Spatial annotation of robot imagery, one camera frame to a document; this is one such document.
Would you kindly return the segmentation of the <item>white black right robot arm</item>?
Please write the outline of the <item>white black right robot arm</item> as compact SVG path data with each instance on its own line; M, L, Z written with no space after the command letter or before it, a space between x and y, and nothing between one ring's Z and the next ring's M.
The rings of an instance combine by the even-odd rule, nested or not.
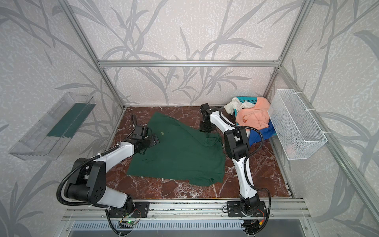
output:
M249 167L249 144L247 131L232 124L218 111L202 111L203 121L200 130L210 132L218 128L224 133L224 148L228 157L235 165L240 194L240 208L245 212L258 207L260 198L253 185L253 178Z

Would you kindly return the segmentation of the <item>green t-shirt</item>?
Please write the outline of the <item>green t-shirt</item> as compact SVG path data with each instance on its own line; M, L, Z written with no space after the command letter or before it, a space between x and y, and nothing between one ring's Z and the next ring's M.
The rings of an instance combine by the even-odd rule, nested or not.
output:
M158 112L148 127L159 144L135 154L128 175L189 181L202 187L223 181L226 155L218 133L201 132Z

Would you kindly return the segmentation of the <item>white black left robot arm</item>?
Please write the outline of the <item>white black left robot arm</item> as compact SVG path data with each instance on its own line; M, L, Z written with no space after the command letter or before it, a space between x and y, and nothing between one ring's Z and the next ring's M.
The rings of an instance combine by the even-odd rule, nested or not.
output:
M57 189L57 199L63 205L92 205L119 208L128 212L134 208L130 195L107 186L106 174L121 161L159 144L153 134L139 139L127 139L92 158L79 158Z

